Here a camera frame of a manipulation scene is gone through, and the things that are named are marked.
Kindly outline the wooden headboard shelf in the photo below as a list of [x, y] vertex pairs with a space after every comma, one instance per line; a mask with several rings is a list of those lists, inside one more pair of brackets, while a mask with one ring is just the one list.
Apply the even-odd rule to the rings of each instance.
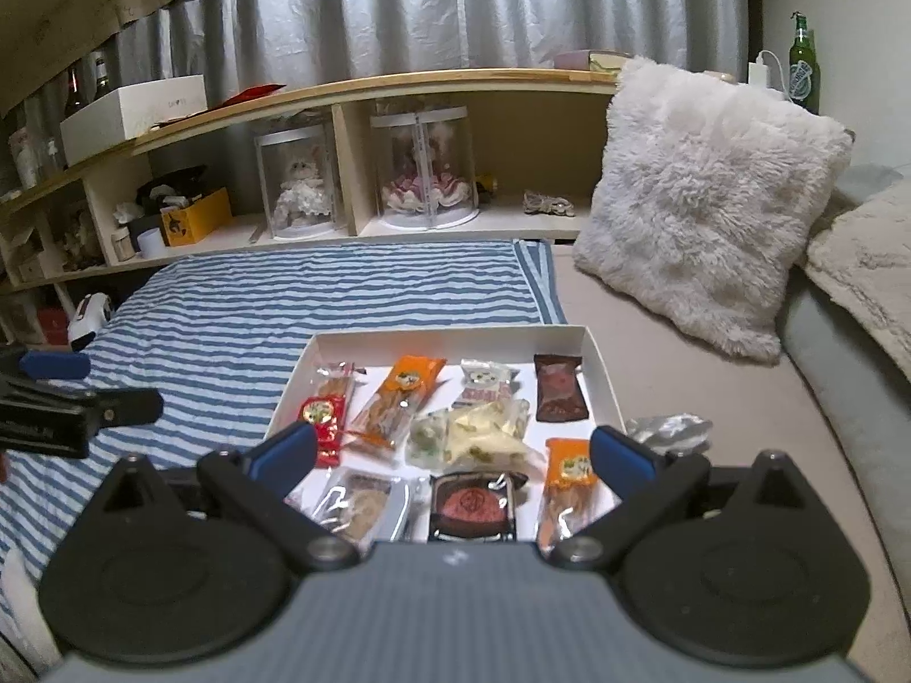
[[5, 202], [3, 287], [314, 242], [571, 241], [614, 91], [598, 72], [451, 69], [181, 117]]

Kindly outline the green glass bottle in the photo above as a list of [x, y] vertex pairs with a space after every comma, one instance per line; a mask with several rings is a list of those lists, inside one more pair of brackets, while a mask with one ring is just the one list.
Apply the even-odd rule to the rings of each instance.
[[806, 15], [794, 11], [792, 20], [795, 34], [789, 48], [787, 94], [794, 104], [807, 109], [809, 113], [817, 114], [820, 104], [820, 68], [815, 54], [814, 37], [807, 25]]

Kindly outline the white box on shelf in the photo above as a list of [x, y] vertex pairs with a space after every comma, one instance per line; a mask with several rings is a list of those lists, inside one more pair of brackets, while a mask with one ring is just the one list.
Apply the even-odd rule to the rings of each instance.
[[60, 125], [70, 167], [148, 133], [153, 126], [184, 119], [208, 108], [202, 76], [134, 83], [79, 109]]

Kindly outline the clear round pastry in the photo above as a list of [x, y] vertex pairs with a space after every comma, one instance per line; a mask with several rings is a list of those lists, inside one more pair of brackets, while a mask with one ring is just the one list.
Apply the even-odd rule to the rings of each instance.
[[327, 478], [309, 518], [366, 553], [405, 537], [416, 485], [401, 476], [340, 467]]

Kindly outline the small beige jar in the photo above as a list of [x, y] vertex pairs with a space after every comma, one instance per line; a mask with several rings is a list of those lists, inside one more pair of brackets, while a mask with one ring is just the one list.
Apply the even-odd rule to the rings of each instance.
[[111, 233], [111, 245], [119, 262], [131, 261], [136, 256], [130, 230], [126, 227], [119, 227]]

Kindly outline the orange snack packet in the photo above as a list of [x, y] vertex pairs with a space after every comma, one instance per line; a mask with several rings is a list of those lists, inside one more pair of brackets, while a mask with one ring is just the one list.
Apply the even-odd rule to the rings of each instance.
[[551, 438], [547, 450], [536, 529], [545, 555], [616, 506], [613, 492], [594, 473], [587, 439]]
[[346, 433], [376, 449], [394, 452], [436, 387], [445, 359], [406, 355], [397, 359], [374, 395], [349, 422]]

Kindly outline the green white snack packet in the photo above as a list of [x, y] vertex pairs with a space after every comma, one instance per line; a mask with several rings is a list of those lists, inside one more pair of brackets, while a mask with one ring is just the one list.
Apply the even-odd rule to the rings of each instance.
[[442, 469], [445, 465], [448, 432], [449, 412], [446, 409], [414, 419], [405, 444], [406, 463], [420, 469]]

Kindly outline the pink dress doll case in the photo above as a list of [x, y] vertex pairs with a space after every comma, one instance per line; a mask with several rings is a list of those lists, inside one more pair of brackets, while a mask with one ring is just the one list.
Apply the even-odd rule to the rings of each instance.
[[399, 230], [438, 230], [479, 214], [466, 106], [371, 117], [378, 211]]

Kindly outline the blue white striped blanket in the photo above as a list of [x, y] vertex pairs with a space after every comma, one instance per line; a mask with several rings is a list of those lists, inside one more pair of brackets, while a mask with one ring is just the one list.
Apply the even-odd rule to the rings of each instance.
[[14, 453], [2, 549], [37, 581], [94, 490], [126, 453], [190, 466], [264, 437], [303, 348], [325, 331], [560, 324], [548, 245], [344, 244], [185, 257], [119, 305], [88, 347], [79, 389], [154, 387], [151, 426], [106, 429], [85, 459]]

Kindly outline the white cylindrical cup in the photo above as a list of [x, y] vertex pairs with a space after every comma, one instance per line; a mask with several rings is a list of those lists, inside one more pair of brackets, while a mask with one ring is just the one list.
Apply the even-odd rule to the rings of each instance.
[[159, 259], [167, 254], [167, 244], [158, 227], [148, 228], [137, 235], [137, 247], [143, 259]]

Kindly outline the white cartoon snack packet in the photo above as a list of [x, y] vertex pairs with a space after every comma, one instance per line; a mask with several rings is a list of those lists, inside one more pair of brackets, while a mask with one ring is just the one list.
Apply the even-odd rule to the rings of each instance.
[[519, 370], [511, 365], [479, 359], [464, 359], [460, 368], [462, 391], [454, 401], [456, 409], [509, 400], [514, 379], [519, 374]]

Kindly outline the brown snack packet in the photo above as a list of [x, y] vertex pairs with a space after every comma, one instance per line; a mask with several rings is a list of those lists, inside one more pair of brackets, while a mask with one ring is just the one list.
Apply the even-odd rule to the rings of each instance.
[[536, 355], [537, 407], [540, 422], [576, 422], [588, 418], [588, 407], [577, 381], [581, 356]]

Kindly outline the white dress doll case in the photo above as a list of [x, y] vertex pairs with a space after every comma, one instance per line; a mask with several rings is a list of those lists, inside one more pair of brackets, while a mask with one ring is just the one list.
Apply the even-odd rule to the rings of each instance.
[[253, 145], [270, 234], [303, 239], [335, 231], [341, 199], [329, 126], [273, 131]]

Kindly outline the yellow cardboard box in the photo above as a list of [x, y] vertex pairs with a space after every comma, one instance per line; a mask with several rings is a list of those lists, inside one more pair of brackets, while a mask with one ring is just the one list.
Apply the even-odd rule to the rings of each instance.
[[212, 191], [187, 208], [161, 213], [165, 241], [171, 248], [204, 241], [209, 234], [232, 220], [232, 208], [225, 188]]

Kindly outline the dark round cake packet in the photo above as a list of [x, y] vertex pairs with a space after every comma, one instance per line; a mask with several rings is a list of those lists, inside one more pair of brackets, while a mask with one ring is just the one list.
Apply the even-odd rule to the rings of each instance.
[[527, 484], [519, 472], [454, 472], [431, 479], [428, 540], [503, 543], [516, 539], [516, 493]]

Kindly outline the cream yellow snack packet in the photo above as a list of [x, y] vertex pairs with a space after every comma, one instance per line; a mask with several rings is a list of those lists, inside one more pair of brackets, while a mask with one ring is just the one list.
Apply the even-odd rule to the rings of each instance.
[[525, 442], [530, 403], [520, 398], [449, 412], [446, 469], [545, 469], [545, 457]]

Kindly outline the white space heater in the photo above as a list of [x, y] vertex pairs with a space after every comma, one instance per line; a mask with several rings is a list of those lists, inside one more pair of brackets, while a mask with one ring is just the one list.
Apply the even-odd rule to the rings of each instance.
[[113, 309], [105, 293], [87, 294], [74, 311], [68, 324], [68, 342], [72, 352], [82, 352], [110, 322]]

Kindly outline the white power adapter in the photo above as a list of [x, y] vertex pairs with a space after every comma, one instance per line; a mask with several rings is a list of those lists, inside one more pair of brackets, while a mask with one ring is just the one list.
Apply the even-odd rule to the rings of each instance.
[[748, 63], [748, 83], [751, 87], [775, 89], [789, 99], [785, 68], [774, 51], [760, 50]]

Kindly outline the white fluffy pillow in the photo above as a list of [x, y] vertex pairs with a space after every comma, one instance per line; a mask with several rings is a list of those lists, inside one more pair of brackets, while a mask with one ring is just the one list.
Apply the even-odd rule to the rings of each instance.
[[769, 88], [635, 57], [605, 115], [579, 270], [723, 355], [774, 364], [775, 319], [850, 131]]

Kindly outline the red storage box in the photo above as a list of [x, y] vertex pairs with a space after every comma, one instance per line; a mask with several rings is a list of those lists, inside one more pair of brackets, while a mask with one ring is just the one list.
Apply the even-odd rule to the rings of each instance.
[[37, 321], [39, 321], [40, 330], [45, 336], [46, 344], [68, 347], [69, 319], [65, 311], [61, 310], [61, 308], [39, 308], [37, 310]]

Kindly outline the crumpled silver wrapper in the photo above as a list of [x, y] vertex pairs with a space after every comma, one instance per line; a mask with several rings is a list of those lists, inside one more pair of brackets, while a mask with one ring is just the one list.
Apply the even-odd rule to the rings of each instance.
[[625, 421], [625, 433], [659, 455], [707, 452], [710, 449], [712, 427], [710, 419], [693, 413], [644, 416]]

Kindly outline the beige fluffy cushion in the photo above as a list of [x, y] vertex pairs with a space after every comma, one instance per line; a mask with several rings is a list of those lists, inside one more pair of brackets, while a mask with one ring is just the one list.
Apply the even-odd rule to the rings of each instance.
[[838, 215], [807, 247], [806, 276], [865, 328], [905, 378], [911, 365], [909, 180]]

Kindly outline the red snack packet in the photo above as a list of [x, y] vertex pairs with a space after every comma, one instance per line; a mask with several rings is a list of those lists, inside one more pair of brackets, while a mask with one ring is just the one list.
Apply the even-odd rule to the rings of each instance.
[[309, 396], [299, 406], [298, 419], [315, 429], [319, 469], [340, 466], [356, 375], [354, 363], [329, 363], [315, 368], [310, 376]]

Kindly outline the grey curtain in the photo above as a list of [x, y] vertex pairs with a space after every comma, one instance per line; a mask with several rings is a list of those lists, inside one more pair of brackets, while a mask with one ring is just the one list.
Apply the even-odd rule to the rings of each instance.
[[94, 51], [124, 85], [199, 74], [223, 100], [585, 48], [741, 74], [748, 0], [2, 0], [2, 105], [42, 96], [57, 113], [63, 72]]

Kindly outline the white tray box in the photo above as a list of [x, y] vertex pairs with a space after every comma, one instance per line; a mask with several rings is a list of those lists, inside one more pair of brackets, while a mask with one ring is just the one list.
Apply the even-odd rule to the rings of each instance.
[[378, 541], [533, 541], [542, 550], [616, 503], [588, 441], [622, 427], [590, 331], [377, 330], [310, 339], [269, 430], [335, 447], [287, 503], [369, 550]]

